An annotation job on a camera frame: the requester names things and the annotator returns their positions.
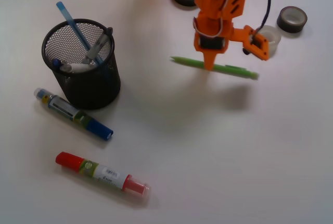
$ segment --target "clear tape roll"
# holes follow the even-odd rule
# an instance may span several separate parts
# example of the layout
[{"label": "clear tape roll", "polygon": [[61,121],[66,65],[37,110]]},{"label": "clear tape roll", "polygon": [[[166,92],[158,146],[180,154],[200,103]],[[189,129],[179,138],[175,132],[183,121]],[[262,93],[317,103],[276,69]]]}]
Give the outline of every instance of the clear tape roll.
[{"label": "clear tape roll", "polygon": [[272,56],[276,52],[276,49],[281,41],[280,32],[272,26],[265,25],[259,33],[267,38],[270,46],[270,56]]}]

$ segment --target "black mesh pen holder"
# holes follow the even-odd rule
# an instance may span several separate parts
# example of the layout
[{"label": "black mesh pen holder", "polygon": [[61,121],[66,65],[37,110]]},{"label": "black mesh pen holder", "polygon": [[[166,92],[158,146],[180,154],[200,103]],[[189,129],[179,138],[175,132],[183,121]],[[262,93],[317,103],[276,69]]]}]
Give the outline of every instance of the black mesh pen holder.
[{"label": "black mesh pen holder", "polygon": [[82,109],[103,108],[116,98],[120,90],[114,39],[112,33],[98,22],[87,19],[74,21],[91,46],[102,33],[109,36],[108,42],[98,53],[99,58],[103,60],[102,63],[91,70],[79,73],[63,72],[53,66],[54,59],[63,63],[79,64],[87,53],[67,22],[58,24],[46,35],[42,56],[72,105]]}]

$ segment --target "marker cap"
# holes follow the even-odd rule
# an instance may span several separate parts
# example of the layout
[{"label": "marker cap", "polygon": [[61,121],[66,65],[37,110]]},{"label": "marker cap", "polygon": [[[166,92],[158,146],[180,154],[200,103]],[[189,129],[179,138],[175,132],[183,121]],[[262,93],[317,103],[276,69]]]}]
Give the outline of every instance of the marker cap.
[{"label": "marker cap", "polygon": [[66,152],[61,152],[56,157],[57,164],[73,169],[75,172],[79,172],[80,165],[83,161],[84,161],[83,158]]},{"label": "marker cap", "polygon": [[101,137],[104,141],[109,140],[113,134],[113,131],[111,129],[105,127],[103,124],[99,123],[94,118],[88,122],[86,130]]}]

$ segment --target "robotic arm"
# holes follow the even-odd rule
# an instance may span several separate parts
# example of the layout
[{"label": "robotic arm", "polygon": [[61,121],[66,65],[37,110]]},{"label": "robotic arm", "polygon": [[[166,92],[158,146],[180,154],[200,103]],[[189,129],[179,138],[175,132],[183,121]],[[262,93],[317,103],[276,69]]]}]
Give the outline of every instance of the robotic arm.
[{"label": "robotic arm", "polygon": [[268,40],[245,26],[235,29],[232,19],[241,16],[245,0],[195,0],[200,12],[193,20],[194,46],[203,53],[204,67],[212,70],[217,54],[226,52],[229,41],[242,42],[246,51],[261,60],[269,59]]}]

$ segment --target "green pen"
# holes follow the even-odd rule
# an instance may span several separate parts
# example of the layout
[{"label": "green pen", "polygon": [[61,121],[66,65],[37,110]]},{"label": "green pen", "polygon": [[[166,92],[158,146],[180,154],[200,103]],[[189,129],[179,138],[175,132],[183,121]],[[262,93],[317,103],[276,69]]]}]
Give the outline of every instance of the green pen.
[{"label": "green pen", "polygon": [[[197,61],[185,57],[178,57],[178,56],[172,56],[171,57],[176,63],[183,64],[183,65],[188,65],[196,68],[204,68],[204,62],[202,61]],[[230,65],[218,65],[215,64],[213,67],[213,71],[225,73],[225,74],[232,74],[234,76],[240,76],[244,78],[250,78],[257,80],[259,77],[259,74],[256,72],[251,72],[246,70],[245,68],[241,67],[236,67],[236,66],[230,66]]]}]

